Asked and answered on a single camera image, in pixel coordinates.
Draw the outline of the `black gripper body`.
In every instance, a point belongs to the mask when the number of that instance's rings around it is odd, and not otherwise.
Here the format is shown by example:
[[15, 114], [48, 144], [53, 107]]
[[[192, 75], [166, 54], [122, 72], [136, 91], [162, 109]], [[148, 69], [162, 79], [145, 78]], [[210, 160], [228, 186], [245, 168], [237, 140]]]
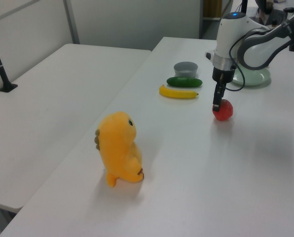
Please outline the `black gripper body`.
[[235, 73], [235, 68], [231, 67], [230, 70], [220, 70], [216, 67], [213, 68], [212, 79], [218, 84], [227, 84], [232, 82]]

